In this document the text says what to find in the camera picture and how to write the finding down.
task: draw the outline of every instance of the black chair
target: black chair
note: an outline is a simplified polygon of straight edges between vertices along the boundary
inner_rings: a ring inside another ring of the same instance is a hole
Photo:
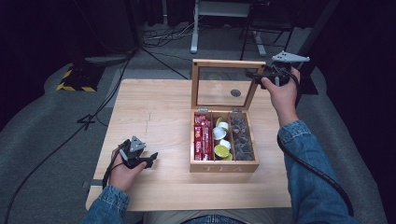
[[[262,43],[264,46],[276,46],[275,43],[280,38],[280,36],[284,32],[289,32],[286,44],[283,46],[276,46],[284,47],[284,50],[286,51],[294,29],[292,17],[294,16],[291,15],[288,6],[286,6],[284,3],[279,1],[254,1],[249,8],[247,23],[239,35],[239,38],[244,35],[244,45],[242,47],[240,60],[242,61],[244,57],[249,31],[278,34],[277,38],[272,44]]]

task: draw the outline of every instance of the gray floor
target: gray floor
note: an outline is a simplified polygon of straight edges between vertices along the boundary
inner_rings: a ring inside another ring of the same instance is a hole
[[[296,53],[309,32],[309,29],[296,29],[288,52]],[[192,58],[238,60],[242,48],[242,40],[238,40],[238,36],[239,30],[234,28],[206,29],[200,33],[197,54],[190,54],[190,35],[148,50],[189,77]],[[247,46],[245,60],[269,63],[271,56],[281,51],[280,48],[273,47],[266,49],[268,57],[261,57],[254,45]],[[96,111],[120,75],[119,65],[108,67],[97,92],[56,91],[69,65],[66,64],[49,77],[45,84],[46,94],[26,106],[0,133],[1,220],[5,217],[17,186],[80,127],[76,123],[78,119]],[[124,77],[183,78],[143,50],[132,58]],[[387,223],[376,183],[354,146],[345,124],[327,97],[326,83],[318,69],[312,78],[319,95],[302,97],[298,106],[300,118],[323,145],[340,184],[353,203],[356,218],[361,223]],[[105,124],[110,120],[113,105],[114,101],[98,114],[99,120]],[[87,190],[82,185],[92,179],[106,135],[106,126],[97,119],[95,121],[87,131],[82,130],[61,147],[28,179],[15,199],[9,223],[77,223],[84,217]],[[277,212],[278,223],[290,223],[289,208],[277,209]],[[136,223],[141,215],[142,213],[128,213],[128,223]]]

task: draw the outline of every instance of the person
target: person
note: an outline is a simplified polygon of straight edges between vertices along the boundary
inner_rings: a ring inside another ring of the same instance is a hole
[[[300,80],[300,72],[291,68]],[[307,161],[333,180],[335,173],[306,124],[299,120],[295,108],[296,84],[292,79],[282,87],[274,85],[268,78],[262,84],[270,92],[271,102],[276,110],[280,129],[278,137],[289,152]],[[114,164],[121,162],[120,155]],[[330,184],[304,168],[289,156],[285,156],[288,189],[291,197],[292,215],[295,223],[358,223],[348,214],[347,205]],[[125,193],[134,179],[144,169],[140,164],[132,170],[125,166],[116,167],[105,187],[96,199],[82,223],[122,223],[128,206],[129,196]],[[208,210],[147,212],[144,223],[275,223],[271,209]]]

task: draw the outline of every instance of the metal hinge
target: metal hinge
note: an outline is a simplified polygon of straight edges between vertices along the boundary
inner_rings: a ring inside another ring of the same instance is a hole
[[[199,107],[198,112],[201,112],[201,113],[209,112],[209,109],[207,107]]]
[[[233,108],[233,113],[242,113],[242,108]]]

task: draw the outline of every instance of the denim sleeve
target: denim sleeve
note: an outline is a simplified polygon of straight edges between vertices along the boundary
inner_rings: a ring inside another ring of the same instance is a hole
[[[81,223],[124,223],[128,203],[128,194],[113,186],[107,186],[93,202]]]
[[[336,181],[335,173],[317,138],[304,122],[296,120],[279,130],[284,147],[300,160]],[[325,180],[285,156],[293,218],[296,223],[358,223],[339,193]]]

